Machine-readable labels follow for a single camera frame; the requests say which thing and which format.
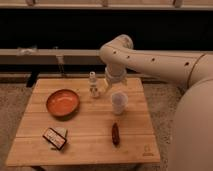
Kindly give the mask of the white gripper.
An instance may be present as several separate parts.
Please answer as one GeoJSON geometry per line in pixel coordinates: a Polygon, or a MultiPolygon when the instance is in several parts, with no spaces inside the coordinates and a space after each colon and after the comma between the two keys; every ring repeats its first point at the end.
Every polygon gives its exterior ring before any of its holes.
{"type": "Polygon", "coordinates": [[[108,68],[105,68],[105,80],[107,84],[107,88],[111,89],[114,84],[122,83],[124,85],[127,84],[126,79],[126,70],[122,70],[120,73],[112,72],[108,68]]]}

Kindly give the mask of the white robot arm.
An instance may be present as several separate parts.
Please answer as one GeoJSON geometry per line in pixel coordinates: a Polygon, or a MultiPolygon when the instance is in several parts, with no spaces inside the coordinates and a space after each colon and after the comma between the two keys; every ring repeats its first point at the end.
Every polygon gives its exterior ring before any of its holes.
{"type": "Polygon", "coordinates": [[[135,50],[119,35],[99,55],[110,85],[131,69],[187,89],[174,115],[167,170],[213,171],[213,53],[135,50]]]}

